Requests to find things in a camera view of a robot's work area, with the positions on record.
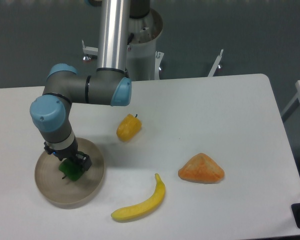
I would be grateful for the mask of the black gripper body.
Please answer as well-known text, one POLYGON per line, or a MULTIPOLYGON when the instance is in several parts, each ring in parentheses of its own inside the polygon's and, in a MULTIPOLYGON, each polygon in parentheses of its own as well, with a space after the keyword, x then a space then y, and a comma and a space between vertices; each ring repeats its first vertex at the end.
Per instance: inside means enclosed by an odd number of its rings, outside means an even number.
POLYGON ((74 158, 78 153, 78 142, 76 139, 65 148, 56 149, 56 147, 49 146, 51 153, 60 161, 66 158, 74 158))

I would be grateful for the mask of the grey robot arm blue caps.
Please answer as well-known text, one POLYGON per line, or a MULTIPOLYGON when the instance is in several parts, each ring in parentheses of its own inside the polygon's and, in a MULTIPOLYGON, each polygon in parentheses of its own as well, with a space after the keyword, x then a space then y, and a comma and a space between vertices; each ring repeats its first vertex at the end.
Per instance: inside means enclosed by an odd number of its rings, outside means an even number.
POLYGON ((104 0, 96 63, 96 75, 80 77, 74 67, 56 64, 50 70, 42 96, 30 105, 34 125, 44 138, 44 150, 60 161, 70 159, 83 171, 92 166, 90 156, 78 151, 78 142, 69 121, 73 103, 127 106, 132 81, 126 69, 130 19, 150 12, 148 0, 104 0))

